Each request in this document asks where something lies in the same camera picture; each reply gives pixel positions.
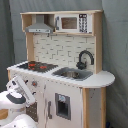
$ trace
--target gray backdrop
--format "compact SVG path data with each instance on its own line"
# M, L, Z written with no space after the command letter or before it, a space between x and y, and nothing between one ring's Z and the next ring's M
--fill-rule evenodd
M13 36L8 0L0 0L0 92L6 90L8 72L14 64Z
M107 121L114 128L128 126L128 0L10 0L15 62L26 60L21 12L103 9L103 70L116 77L107 87Z

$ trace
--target stovetop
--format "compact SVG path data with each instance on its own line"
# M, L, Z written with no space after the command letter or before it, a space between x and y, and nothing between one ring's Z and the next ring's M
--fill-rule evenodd
M27 70L32 70L32 71L44 73L44 72L47 72L47 71L49 71L55 67L58 67L58 65L31 61L31 62L22 64L22 65L17 66L17 67L22 68L22 69L27 69Z

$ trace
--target microwave window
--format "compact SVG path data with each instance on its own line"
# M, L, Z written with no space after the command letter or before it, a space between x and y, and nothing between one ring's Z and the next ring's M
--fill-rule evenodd
M62 29L77 29L77 18L61 18Z

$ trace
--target white tile backsplash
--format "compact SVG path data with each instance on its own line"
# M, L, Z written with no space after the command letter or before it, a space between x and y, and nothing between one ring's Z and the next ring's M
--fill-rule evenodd
M95 37L85 36L67 36L67 35L49 35L35 34L34 53L35 60L51 64L60 64L76 67L79 61L79 53L88 50L94 56ZM90 57L86 54L82 56L82 62L87 61L87 69L94 69L91 65Z

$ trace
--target range hood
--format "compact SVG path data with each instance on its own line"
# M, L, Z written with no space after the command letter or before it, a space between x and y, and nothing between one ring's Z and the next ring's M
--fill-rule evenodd
M26 32L53 33L54 28L44 23L44 15L36 15L36 23L26 27Z

